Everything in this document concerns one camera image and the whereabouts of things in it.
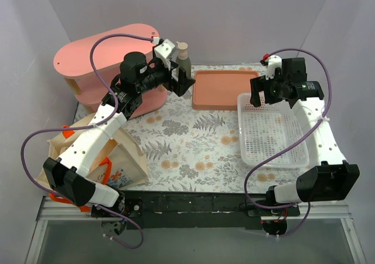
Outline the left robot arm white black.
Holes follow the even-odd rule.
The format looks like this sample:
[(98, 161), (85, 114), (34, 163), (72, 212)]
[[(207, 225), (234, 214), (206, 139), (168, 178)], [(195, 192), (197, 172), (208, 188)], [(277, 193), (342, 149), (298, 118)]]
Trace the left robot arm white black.
[(125, 209), (125, 198), (107, 182), (89, 178), (94, 160), (113, 135), (142, 104), (142, 95), (160, 85), (183, 96), (195, 80), (168, 57), (154, 52), (150, 62), (141, 52), (130, 52), (120, 64), (120, 72), (111, 82), (111, 91), (102, 99), (93, 119), (71, 146), (57, 158), (48, 158), (43, 169), (57, 202), (79, 208), (87, 204), (104, 206), (113, 217)]

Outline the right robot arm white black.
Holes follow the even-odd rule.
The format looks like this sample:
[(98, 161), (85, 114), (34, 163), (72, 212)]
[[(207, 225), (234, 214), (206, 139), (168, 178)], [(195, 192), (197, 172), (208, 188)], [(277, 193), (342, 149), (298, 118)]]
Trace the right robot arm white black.
[(267, 72), (251, 79), (250, 103), (260, 107), (260, 93), (263, 93), (267, 104), (283, 100), (289, 104), (303, 133), (296, 145), (307, 146), (311, 167), (295, 182), (271, 186), (260, 207), (276, 216), (300, 202), (344, 200), (360, 171), (339, 150), (326, 116), (329, 104), (324, 101), (321, 85), (308, 80), (302, 57), (282, 59), (265, 55), (261, 64)]

